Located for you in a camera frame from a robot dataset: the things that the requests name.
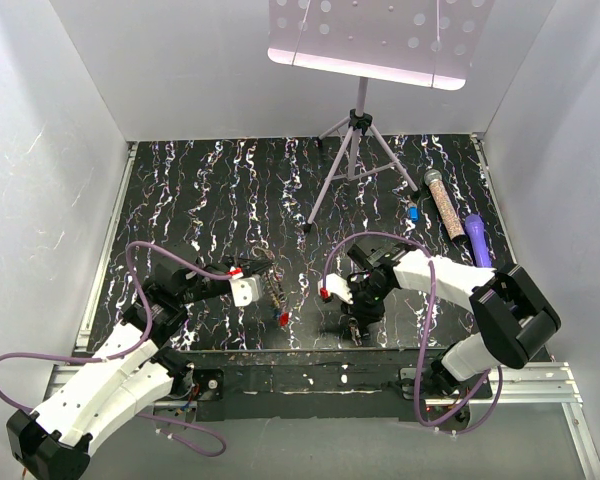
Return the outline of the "large toothed keyring disc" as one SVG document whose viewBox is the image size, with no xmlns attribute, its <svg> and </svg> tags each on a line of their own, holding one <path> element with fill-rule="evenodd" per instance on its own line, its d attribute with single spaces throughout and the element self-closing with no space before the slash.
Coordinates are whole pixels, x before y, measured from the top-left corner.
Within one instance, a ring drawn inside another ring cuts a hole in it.
<svg viewBox="0 0 600 480">
<path fill-rule="evenodd" d="M 258 260 L 266 260 L 269 266 L 261 273 L 265 296 L 274 312 L 274 317 L 280 327 L 286 327 L 289 323 L 290 312 L 286 293 L 282 286 L 283 271 L 275 261 L 272 251 L 256 245 L 251 252 Z"/>
</svg>

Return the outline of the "white black key fob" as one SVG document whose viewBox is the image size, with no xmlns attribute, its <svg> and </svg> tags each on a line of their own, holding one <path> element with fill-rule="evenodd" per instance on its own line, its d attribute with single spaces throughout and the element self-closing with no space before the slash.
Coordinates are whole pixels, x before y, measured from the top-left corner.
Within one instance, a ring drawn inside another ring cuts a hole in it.
<svg viewBox="0 0 600 480">
<path fill-rule="evenodd" d="M 349 330 L 350 330 L 351 338 L 352 338 L 352 341 L 354 342 L 354 345 L 361 346 L 362 345 L 362 336 L 361 336 L 358 324 L 356 322 L 350 322 Z"/>
</svg>

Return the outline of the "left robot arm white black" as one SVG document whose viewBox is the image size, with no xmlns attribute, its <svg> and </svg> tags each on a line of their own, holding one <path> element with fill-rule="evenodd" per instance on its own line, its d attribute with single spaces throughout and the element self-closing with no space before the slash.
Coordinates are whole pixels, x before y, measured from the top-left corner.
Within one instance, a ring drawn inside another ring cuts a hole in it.
<svg viewBox="0 0 600 480">
<path fill-rule="evenodd" d="M 273 277 L 264 258 L 226 256 L 201 272 L 157 265 L 94 361 L 32 411 L 9 418 L 13 457 L 36 479 L 78 479 L 99 446 L 146 407 L 164 397 L 196 398 L 207 378 L 169 345 L 188 305 L 229 295 L 244 307 L 265 298 Z"/>
</svg>

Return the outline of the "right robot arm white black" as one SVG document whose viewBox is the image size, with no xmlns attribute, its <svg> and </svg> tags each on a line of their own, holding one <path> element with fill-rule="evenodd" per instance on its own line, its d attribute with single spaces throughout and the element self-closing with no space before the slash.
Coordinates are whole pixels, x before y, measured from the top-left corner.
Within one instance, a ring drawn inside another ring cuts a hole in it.
<svg viewBox="0 0 600 480">
<path fill-rule="evenodd" d="M 561 319 L 529 274 L 509 263 L 499 270 L 426 256 L 396 243 L 348 256 L 358 271 L 347 278 L 331 274 L 326 287 L 359 327 L 382 319 L 384 300 L 394 290 L 435 293 L 473 315 L 477 333 L 451 345 L 417 379 L 421 393 L 455 397 L 469 379 L 497 366 L 520 370 L 561 327 Z"/>
</svg>

